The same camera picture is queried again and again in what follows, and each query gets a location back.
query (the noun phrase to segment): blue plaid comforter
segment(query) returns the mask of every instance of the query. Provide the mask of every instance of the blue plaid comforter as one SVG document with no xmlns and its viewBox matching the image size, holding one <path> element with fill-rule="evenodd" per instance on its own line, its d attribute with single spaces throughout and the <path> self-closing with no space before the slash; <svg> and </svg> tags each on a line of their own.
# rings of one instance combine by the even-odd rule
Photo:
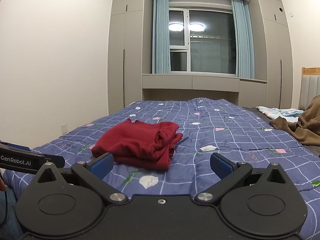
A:
<svg viewBox="0 0 320 240">
<path fill-rule="evenodd" d="M 115 163 L 104 181 L 129 197 L 133 194 L 191 194 L 220 179 L 210 169 L 210 155 L 218 152 L 233 162 L 246 161 L 265 168 L 278 162 L 286 170 L 308 206 L 304 239 L 320 239 L 320 159 L 288 133 L 274 130 L 250 111 L 224 99 L 141 101 L 121 111 L 79 127 L 34 149 L 61 155 L 66 167 L 92 158 L 91 149 L 102 134 L 130 118 L 147 123 L 177 123 L 183 138 L 177 144 L 167 172 L 155 172 Z M 20 197 L 32 175 L 6 171 L 4 179 Z"/>
</svg>

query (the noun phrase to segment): glass pane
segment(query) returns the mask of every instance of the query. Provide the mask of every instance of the glass pane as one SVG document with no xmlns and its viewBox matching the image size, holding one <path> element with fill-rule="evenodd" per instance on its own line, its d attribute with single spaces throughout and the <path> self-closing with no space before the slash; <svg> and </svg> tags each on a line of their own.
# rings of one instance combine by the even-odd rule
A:
<svg viewBox="0 0 320 240">
<path fill-rule="evenodd" d="M 233 15 L 189 11 L 191 71 L 236 73 L 236 35 Z"/>
<path fill-rule="evenodd" d="M 170 52 L 171 71 L 187 71 L 187 53 Z"/>
<path fill-rule="evenodd" d="M 169 11 L 170 45 L 184 46 L 183 11 Z"/>
</svg>

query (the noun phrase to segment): brown clothing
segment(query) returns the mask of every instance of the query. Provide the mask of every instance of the brown clothing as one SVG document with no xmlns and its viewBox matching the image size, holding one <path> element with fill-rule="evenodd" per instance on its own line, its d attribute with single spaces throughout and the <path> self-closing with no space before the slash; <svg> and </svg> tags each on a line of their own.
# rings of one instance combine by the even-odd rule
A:
<svg viewBox="0 0 320 240">
<path fill-rule="evenodd" d="M 314 97 L 298 119 L 288 122 L 282 117 L 269 121 L 277 130 L 288 132 L 303 145 L 320 146 L 320 96 Z"/>
</svg>

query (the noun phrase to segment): headboard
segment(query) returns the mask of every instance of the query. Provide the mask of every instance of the headboard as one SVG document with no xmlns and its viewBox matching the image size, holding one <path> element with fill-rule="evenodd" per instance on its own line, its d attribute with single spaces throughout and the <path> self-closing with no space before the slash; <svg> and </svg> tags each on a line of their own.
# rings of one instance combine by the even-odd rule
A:
<svg viewBox="0 0 320 240">
<path fill-rule="evenodd" d="M 302 68 L 299 109 L 305 110 L 320 95 L 320 67 Z"/>
</svg>

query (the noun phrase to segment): window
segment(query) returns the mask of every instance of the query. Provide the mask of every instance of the window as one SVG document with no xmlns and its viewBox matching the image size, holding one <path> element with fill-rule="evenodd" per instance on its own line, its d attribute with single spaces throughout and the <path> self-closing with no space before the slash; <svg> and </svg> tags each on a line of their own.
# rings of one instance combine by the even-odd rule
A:
<svg viewBox="0 0 320 240">
<path fill-rule="evenodd" d="M 231 12 L 169 8 L 171 71 L 236 74 Z"/>
</svg>

